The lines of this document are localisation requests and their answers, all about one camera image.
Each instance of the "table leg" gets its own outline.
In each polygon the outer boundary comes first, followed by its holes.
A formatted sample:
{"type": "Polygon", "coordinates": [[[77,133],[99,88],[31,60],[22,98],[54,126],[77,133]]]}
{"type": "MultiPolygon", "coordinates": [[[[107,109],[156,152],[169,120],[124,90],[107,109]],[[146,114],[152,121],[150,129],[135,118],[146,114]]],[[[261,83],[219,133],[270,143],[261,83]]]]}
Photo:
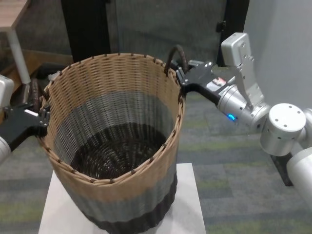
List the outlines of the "table leg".
{"type": "Polygon", "coordinates": [[[7,37],[10,43],[10,47],[12,50],[12,54],[13,54],[17,69],[19,71],[20,80],[23,84],[28,84],[30,83],[30,77],[28,74],[28,70],[26,67],[23,53],[21,51],[20,42],[16,34],[16,31],[14,29],[8,31],[7,37]]]}

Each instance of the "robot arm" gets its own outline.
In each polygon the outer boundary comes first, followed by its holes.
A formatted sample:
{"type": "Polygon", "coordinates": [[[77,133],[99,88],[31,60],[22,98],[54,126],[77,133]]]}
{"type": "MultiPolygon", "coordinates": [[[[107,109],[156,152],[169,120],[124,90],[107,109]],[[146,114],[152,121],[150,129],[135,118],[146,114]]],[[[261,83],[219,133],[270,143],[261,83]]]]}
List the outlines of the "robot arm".
{"type": "Polygon", "coordinates": [[[288,103],[273,107],[264,101],[256,82],[254,58],[251,55],[246,33],[234,33],[221,44],[225,64],[224,76],[212,67],[211,62],[194,62],[184,75],[177,76],[185,94],[201,93],[231,121],[249,126],[258,132],[262,149],[274,156],[288,154],[296,142],[304,148],[287,163],[288,176],[295,188],[312,209],[312,109],[302,111],[288,103]]]}

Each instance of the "white pedestal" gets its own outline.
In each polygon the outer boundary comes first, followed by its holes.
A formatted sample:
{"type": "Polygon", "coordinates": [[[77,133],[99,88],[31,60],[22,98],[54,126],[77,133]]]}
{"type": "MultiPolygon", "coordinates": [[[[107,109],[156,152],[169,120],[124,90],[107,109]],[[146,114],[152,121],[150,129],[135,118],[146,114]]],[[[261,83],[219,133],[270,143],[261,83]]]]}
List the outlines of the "white pedestal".
{"type": "MultiPolygon", "coordinates": [[[[161,223],[145,234],[206,234],[191,163],[177,164],[175,201],[161,223]]],[[[39,234],[107,234],[77,208],[53,172],[39,234]]]]}

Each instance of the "wicker basket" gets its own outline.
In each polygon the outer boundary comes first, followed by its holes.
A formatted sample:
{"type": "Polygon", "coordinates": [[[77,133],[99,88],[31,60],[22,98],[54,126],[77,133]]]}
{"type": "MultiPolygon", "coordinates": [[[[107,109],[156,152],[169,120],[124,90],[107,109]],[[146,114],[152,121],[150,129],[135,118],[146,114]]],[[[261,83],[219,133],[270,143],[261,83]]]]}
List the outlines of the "wicker basket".
{"type": "Polygon", "coordinates": [[[146,55],[101,55],[46,87],[50,124],[39,141],[78,208],[110,234],[156,226],[174,201],[185,100],[164,65],[146,55]]]}

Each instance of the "gray wall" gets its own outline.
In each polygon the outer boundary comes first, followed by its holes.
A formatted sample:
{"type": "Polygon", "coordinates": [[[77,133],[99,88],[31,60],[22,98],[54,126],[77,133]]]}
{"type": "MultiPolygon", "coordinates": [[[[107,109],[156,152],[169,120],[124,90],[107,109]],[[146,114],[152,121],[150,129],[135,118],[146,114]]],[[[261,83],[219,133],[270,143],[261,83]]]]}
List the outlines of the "gray wall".
{"type": "Polygon", "coordinates": [[[312,1],[251,0],[245,23],[269,104],[312,108],[312,1]]]}

